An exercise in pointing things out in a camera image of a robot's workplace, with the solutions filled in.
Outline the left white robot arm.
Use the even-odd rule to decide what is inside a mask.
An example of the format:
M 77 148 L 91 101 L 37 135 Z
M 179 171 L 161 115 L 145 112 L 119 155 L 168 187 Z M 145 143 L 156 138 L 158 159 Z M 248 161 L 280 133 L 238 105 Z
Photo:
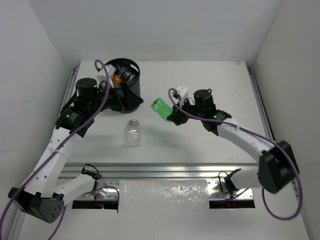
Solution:
M 56 186 L 73 148 L 83 139 L 95 116 L 107 109 L 130 113 L 142 103 L 138 78 L 114 83 L 111 88 L 105 81 L 79 79 L 35 169 L 20 188 L 9 191 L 8 197 L 24 213 L 49 224 L 56 221 L 66 205 L 96 190 L 102 177 L 98 172 L 82 169 L 76 178 Z

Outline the green plastic bottle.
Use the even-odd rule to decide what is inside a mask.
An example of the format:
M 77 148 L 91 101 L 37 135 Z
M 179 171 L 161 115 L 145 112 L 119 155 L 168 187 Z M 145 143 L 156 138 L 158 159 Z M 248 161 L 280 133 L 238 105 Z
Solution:
M 150 105 L 151 109 L 156 112 L 165 122 L 174 123 L 168 117 L 173 113 L 173 107 L 168 105 L 162 98 L 157 97 Z

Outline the clear wide-mouth plastic jar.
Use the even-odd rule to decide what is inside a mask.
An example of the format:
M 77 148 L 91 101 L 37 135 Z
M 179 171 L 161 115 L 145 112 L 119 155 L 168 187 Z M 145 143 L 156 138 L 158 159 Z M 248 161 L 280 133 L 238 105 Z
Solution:
M 125 128 L 125 147 L 135 148 L 141 144 L 142 133 L 141 126 L 137 119 L 131 119 Z

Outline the orange juice bottle patterned label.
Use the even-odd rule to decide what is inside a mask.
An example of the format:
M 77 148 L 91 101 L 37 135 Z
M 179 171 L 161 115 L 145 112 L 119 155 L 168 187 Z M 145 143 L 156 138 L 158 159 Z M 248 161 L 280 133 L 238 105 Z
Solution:
M 118 88 L 122 81 L 123 81 L 122 77 L 118 74 L 115 74 L 112 77 L 112 82 L 115 88 Z

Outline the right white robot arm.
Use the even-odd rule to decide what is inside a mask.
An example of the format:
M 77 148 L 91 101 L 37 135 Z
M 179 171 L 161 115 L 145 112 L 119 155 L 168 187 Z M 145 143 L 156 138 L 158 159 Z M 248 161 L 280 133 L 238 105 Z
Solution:
M 170 88 L 168 95 L 173 107 L 167 120 L 177 126 L 189 119 L 199 120 L 208 132 L 230 141 L 257 162 L 257 171 L 253 173 L 245 173 L 238 168 L 224 177 L 223 186 L 227 193 L 233 194 L 252 186 L 276 194 L 299 175 L 288 142 L 273 142 L 242 127 L 229 113 L 216 107 L 211 89 L 194 92 L 194 103 L 190 103 L 184 89 Z

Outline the small black-label clear bottle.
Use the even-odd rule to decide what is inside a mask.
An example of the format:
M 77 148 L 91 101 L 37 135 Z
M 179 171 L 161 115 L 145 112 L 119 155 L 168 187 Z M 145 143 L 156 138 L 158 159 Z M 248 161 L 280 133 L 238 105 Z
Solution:
M 135 83 L 138 72 L 130 64 L 117 64 L 116 69 L 121 79 L 128 85 Z

